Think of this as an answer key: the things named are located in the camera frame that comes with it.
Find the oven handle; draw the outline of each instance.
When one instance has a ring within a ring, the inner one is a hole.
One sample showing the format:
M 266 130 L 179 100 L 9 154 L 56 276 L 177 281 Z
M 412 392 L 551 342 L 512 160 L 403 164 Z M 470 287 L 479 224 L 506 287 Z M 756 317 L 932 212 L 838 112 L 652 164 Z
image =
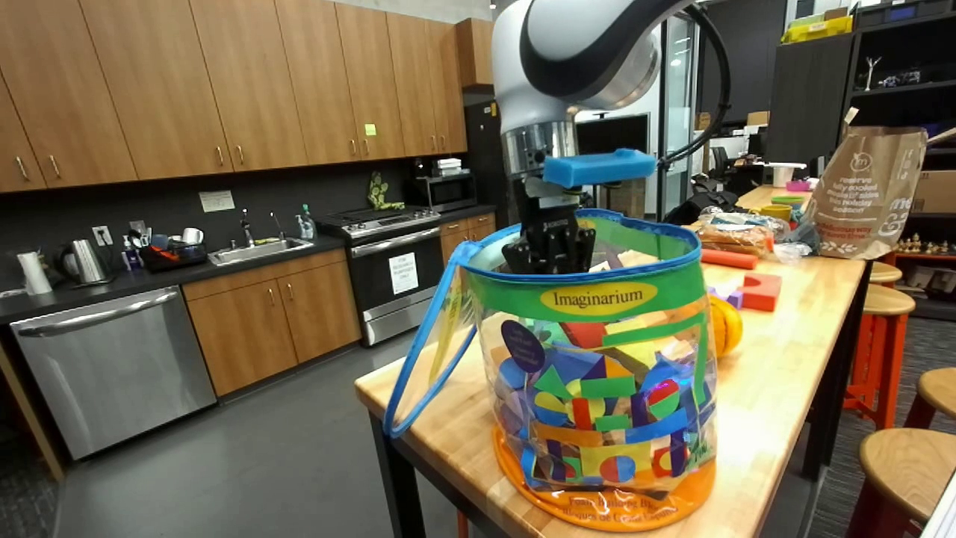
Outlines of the oven handle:
M 440 238 L 440 229 L 427 229 L 427 232 L 394 238 L 394 239 L 384 239 L 384 244 L 355 245 L 355 250 L 351 250 L 351 256 L 352 259 L 370 259 L 370 256 L 390 253 L 390 250 L 401 250 L 401 245 L 412 245 L 412 244 L 431 239 L 431 238 Z

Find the bar stool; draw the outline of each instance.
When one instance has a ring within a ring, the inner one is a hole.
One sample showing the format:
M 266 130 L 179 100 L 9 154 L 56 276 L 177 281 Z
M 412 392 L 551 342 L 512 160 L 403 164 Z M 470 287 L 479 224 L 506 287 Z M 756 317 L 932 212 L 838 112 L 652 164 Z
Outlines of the bar stool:
M 927 523 L 956 471 L 956 438 L 891 429 L 860 447 L 866 486 L 848 538 L 900 538 Z
M 872 270 L 869 270 L 869 284 L 893 287 L 896 281 L 902 281 L 900 266 L 891 266 L 891 263 L 872 263 Z
M 875 429 L 896 424 L 909 314 L 914 308 L 918 302 L 902 290 L 881 284 L 866 287 L 857 356 L 844 411 L 869 415 Z
M 918 398 L 906 415 L 909 429 L 930 429 L 936 412 L 956 420 L 956 369 L 923 372 Z

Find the stainless steel dishwasher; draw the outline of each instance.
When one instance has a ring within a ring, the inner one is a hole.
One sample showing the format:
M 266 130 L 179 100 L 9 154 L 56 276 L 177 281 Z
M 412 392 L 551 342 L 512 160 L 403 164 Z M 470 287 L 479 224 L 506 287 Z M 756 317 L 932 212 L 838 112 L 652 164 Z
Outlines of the stainless steel dishwasher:
M 76 462 L 215 403 L 179 287 L 13 323 Z

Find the gray floor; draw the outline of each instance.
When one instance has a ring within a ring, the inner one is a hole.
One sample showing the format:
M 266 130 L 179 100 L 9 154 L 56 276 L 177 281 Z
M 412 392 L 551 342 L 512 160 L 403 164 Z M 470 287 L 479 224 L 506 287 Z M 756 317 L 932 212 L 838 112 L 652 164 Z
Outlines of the gray floor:
M 953 323 L 914 323 L 909 356 L 948 363 Z M 260 538 L 260 535 L 393 535 L 370 424 L 352 380 L 403 356 L 409 338 L 352 347 L 273 380 L 173 429 L 104 453 L 59 486 L 53 531 L 25 538 Z M 857 439 L 869 429 L 845 415 L 841 454 L 823 489 L 796 474 L 784 481 L 764 535 L 844 535 L 857 493 Z M 431 535 L 455 535 L 455 510 L 421 481 Z

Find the faucet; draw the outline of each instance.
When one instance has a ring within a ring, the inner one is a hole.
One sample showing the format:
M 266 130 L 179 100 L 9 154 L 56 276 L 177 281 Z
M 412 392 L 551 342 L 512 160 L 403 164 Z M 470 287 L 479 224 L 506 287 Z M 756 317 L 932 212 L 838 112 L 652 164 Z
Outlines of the faucet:
M 245 209 L 245 206 L 242 206 L 242 238 L 245 238 L 245 245 L 249 245 L 249 250 L 258 245 L 258 239 L 255 239 L 255 235 L 252 235 L 252 221 L 249 221 L 249 209 Z

